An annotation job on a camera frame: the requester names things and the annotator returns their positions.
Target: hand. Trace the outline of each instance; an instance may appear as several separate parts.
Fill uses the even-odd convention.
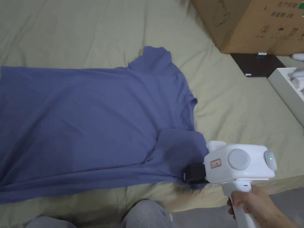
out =
[[[243,204],[245,213],[251,213],[262,228],[296,227],[282,212],[273,204],[267,192],[261,187],[252,185],[251,192],[234,191],[227,205],[230,206],[228,213],[235,219],[233,206]]]

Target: bed sheet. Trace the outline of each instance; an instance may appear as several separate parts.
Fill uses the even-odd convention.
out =
[[[1,0],[0,65],[126,67],[144,46],[165,47],[198,104],[196,130],[206,140],[261,144],[276,156],[270,194],[304,186],[303,128],[265,78],[246,78],[221,54],[189,0]],[[287,64],[290,60],[281,58]],[[48,215],[79,227],[119,221],[136,202],[153,199],[170,212],[226,203],[218,185],[172,183],[102,189],[0,206],[0,227],[23,227]]]

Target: leg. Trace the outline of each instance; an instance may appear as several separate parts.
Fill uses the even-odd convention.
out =
[[[172,216],[152,200],[138,202],[126,215],[123,228],[173,228]]]
[[[34,218],[25,228],[76,228],[72,223],[50,217]]]

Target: red label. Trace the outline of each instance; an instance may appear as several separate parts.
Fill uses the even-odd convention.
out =
[[[221,159],[219,158],[219,159],[216,159],[216,160],[210,162],[210,165],[211,165],[212,169],[216,168],[216,167],[220,167],[222,165]]]

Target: white handheld device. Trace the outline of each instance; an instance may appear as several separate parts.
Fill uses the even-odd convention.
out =
[[[210,141],[207,148],[206,178],[211,184],[220,184],[224,195],[230,199],[233,191],[251,191],[252,181],[275,176],[277,164],[273,153],[265,146]],[[238,228],[260,228],[256,219],[244,212],[243,205],[233,207],[233,210]]]

